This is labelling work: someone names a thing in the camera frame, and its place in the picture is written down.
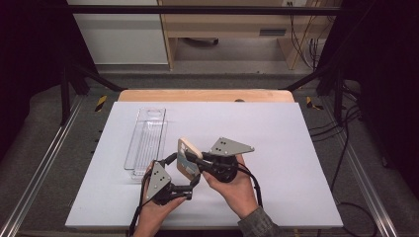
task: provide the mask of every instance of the white tabletop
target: white tabletop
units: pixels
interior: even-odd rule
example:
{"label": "white tabletop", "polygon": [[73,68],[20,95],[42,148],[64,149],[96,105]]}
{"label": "white tabletop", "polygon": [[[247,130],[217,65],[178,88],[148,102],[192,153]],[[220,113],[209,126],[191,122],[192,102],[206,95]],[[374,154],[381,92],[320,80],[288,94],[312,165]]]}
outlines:
{"label": "white tabletop", "polygon": [[[124,169],[140,108],[166,108],[164,157],[187,137],[209,151],[221,137],[255,147],[243,155],[262,190],[264,208],[285,228],[343,226],[297,103],[116,102],[66,221],[75,228],[127,228],[139,202],[140,184]],[[188,185],[166,167],[175,185]],[[231,228],[238,217],[205,179],[164,221],[162,228]]]}

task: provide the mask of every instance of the yellow and black tape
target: yellow and black tape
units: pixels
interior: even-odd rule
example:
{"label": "yellow and black tape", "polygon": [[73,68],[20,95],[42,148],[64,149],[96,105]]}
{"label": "yellow and black tape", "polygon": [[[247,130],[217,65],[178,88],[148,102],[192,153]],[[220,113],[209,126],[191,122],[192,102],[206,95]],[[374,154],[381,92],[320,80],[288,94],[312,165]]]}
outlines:
{"label": "yellow and black tape", "polygon": [[315,106],[312,102],[311,102],[311,98],[307,97],[307,107],[309,109],[317,109],[319,111],[322,111],[324,108],[322,106]]}
{"label": "yellow and black tape", "polygon": [[105,104],[107,96],[101,96],[98,101],[98,105],[96,106],[95,112],[99,112]]}

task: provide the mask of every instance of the sleeve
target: sleeve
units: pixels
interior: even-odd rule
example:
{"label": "sleeve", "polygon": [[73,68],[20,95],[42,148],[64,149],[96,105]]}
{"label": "sleeve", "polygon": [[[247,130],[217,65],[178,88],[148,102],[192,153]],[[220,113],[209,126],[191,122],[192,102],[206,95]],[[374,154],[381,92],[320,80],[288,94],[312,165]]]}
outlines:
{"label": "sleeve", "polygon": [[285,236],[283,230],[272,221],[261,206],[240,220],[238,227],[243,233],[243,237]]}

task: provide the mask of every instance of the gray floor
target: gray floor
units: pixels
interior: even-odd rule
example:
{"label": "gray floor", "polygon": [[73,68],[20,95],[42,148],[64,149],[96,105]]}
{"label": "gray floor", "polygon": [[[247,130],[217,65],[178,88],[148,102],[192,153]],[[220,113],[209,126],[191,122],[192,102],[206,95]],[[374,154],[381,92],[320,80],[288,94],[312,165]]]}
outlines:
{"label": "gray floor", "polygon": [[[221,39],[219,45],[204,42],[181,41],[173,71],[167,67],[105,67],[103,75],[120,86],[130,88],[263,88],[278,89],[290,85],[310,68],[300,63],[296,71],[288,71],[284,58],[274,39]],[[141,68],[138,74],[135,69]],[[77,232],[67,229],[64,222],[75,199],[90,159],[100,138],[112,102],[118,93],[89,80],[91,91],[83,98],[80,113],[68,132],[55,160],[48,171],[32,207],[24,219],[19,235],[22,236],[106,236],[104,232]],[[306,106],[306,97],[313,104],[323,105],[329,98],[317,98],[310,83],[293,93],[300,103],[307,127],[322,126],[330,122],[325,110]],[[100,112],[94,112],[102,95],[108,100]],[[59,88],[54,87],[34,96],[31,112],[13,146],[0,165],[0,223],[3,224],[15,205],[38,164],[59,129]],[[354,102],[345,98],[345,107]],[[350,142],[371,178],[382,203],[399,236],[419,236],[419,201],[409,191],[397,171],[382,167],[380,153],[364,123],[355,119],[350,123]],[[332,180],[342,146],[337,136],[314,142],[324,174]],[[334,192],[340,201],[349,201],[368,209],[358,181],[347,160]],[[361,236],[370,236],[373,225],[368,217],[355,208],[339,206],[345,226]],[[123,232],[114,232],[123,236]],[[316,236],[316,230],[299,230],[300,236]],[[240,236],[232,232],[162,232],[159,236]],[[321,236],[348,236],[340,228],[324,230]]]}

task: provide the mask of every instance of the clear plastic tray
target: clear plastic tray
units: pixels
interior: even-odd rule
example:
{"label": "clear plastic tray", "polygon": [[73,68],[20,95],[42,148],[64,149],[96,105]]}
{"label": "clear plastic tray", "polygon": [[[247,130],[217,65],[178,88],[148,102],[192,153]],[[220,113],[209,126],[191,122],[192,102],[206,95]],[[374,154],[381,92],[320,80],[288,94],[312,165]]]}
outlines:
{"label": "clear plastic tray", "polygon": [[141,108],[126,155],[125,169],[141,180],[152,160],[162,159],[167,120],[164,108]]}

